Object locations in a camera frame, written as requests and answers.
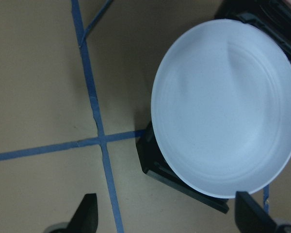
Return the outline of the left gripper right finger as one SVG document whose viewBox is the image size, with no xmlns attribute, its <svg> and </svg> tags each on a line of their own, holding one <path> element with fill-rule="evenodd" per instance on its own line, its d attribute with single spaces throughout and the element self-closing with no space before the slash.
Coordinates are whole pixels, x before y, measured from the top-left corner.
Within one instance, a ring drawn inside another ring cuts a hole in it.
<svg viewBox="0 0 291 233">
<path fill-rule="evenodd" d="M 241 233 L 274 233 L 277 224 L 248 192 L 237 191 L 235 223 Z"/>
</svg>

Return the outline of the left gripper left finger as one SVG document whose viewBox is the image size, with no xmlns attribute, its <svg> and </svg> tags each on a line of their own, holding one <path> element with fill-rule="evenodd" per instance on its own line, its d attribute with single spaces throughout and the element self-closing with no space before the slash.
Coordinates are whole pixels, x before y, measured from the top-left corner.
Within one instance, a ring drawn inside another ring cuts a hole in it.
<svg viewBox="0 0 291 233">
<path fill-rule="evenodd" d="M 68 233 L 95 233 L 98 227 L 98 204 L 95 193 L 85 194 L 71 221 Z"/>
</svg>

